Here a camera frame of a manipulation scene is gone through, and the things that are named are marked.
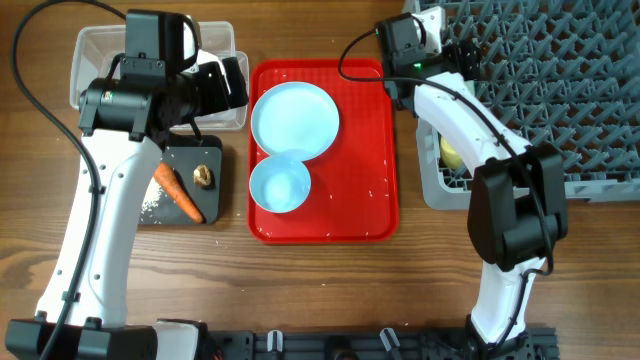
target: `yellow object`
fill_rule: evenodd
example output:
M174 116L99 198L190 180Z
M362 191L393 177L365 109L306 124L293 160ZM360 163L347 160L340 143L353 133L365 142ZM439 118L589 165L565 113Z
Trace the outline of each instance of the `yellow object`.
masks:
M440 136L440 157L450 169L456 170L462 165L462 158L453 150L449 142Z

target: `clear plastic container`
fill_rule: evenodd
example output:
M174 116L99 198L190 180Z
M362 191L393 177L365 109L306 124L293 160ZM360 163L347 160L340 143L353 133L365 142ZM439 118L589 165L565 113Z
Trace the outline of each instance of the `clear plastic container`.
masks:
M233 26L226 21L201 22L202 50L220 58L237 56L240 70L249 91L249 60L243 52L236 53ZM97 77L105 77L113 58L125 48L125 25L86 27L78 34L71 65L69 103L78 109L80 94ZM119 78L116 69L114 79ZM247 118L247 106L196 118L201 130L240 130ZM178 126L174 130L190 131L191 127Z

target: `carrot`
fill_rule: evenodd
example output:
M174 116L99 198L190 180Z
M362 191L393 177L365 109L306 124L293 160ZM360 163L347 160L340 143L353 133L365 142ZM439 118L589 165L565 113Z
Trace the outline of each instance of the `carrot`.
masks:
M189 196L184 192L182 186L180 186L171 166L166 163L160 163L156 172L153 174L153 178L164 188L167 194L171 196L176 204L180 206L180 209L182 209L182 211L184 211L184 213L187 214L194 223L204 223L204 217L200 214L200 211L191 199L189 199Z

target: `wooden table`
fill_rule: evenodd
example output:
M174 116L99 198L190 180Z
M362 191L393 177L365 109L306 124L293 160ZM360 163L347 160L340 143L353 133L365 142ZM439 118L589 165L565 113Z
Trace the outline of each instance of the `wooden table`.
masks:
M0 337L11 318L33 315L54 269L77 181L71 144L17 90L11 36L37 0L0 8ZM251 67L272 58L336 58L401 1L217 0L140 4L233 24ZM20 66L33 93L70 128L68 100L78 31L120 20L84 5L55 6L24 32ZM353 56L377 56L367 40ZM422 199L414 131L396 118L400 226L381 244L265 246L249 234L247 129L222 133L226 208L210 227L142 227L129 271L129 321L202 320L212 329L287 331L462 326L478 293L481 261L466 212L440 212ZM570 234L557 245L556 273L536 280L527 320L557 327L563 359L640 357L640 204L570 207ZM10 358L0 350L0 358Z

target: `light blue cup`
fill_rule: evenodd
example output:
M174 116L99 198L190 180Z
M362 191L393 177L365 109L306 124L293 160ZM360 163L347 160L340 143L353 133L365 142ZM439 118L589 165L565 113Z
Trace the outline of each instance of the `light blue cup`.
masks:
M270 156L251 173L249 191L261 208L286 213L298 208L309 196L311 176L298 160L288 156Z

